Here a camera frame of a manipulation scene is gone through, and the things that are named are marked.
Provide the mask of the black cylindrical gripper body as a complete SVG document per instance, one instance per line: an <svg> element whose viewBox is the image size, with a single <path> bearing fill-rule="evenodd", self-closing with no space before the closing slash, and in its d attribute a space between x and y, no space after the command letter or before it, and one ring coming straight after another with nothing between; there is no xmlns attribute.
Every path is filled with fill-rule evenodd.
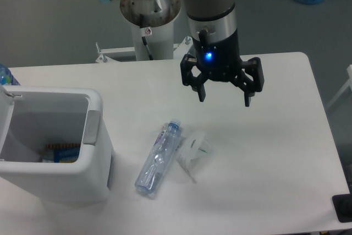
<svg viewBox="0 0 352 235"><path fill-rule="evenodd" d="M193 75L202 73L206 81L232 81L241 59L235 5L210 17L188 13L188 20L197 59Z"/></svg>

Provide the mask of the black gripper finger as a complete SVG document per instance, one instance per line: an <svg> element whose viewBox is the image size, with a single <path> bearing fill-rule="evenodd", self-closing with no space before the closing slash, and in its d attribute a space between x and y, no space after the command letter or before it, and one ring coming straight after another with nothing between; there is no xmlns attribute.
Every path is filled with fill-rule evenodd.
<svg viewBox="0 0 352 235"><path fill-rule="evenodd" d="M261 60L258 57L248 61L239 60L234 70L232 84L244 93L245 106L249 107L251 98L256 92L261 92L265 82Z"/></svg>
<svg viewBox="0 0 352 235"><path fill-rule="evenodd" d="M204 102L206 92L204 83L206 77L200 73L198 76L194 76L192 69L197 65L197 59L190 55L185 54L180 63L181 79L184 86L191 86L194 92L197 92L200 102Z"/></svg>

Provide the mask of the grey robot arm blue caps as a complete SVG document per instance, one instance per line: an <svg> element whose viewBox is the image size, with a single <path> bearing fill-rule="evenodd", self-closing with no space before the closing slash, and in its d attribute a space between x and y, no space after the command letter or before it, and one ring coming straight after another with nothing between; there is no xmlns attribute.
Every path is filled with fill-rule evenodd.
<svg viewBox="0 0 352 235"><path fill-rule="evenodd" d="M120 8L135 25L151 28L171 22L176 4L176 0L127 0ZM240 58L235 0L184 0L184 5L195 54L181 60L183 84L203 101L206 81L229 82L243 91L245 106L249 106L265 80L259 58Z"/></svg>

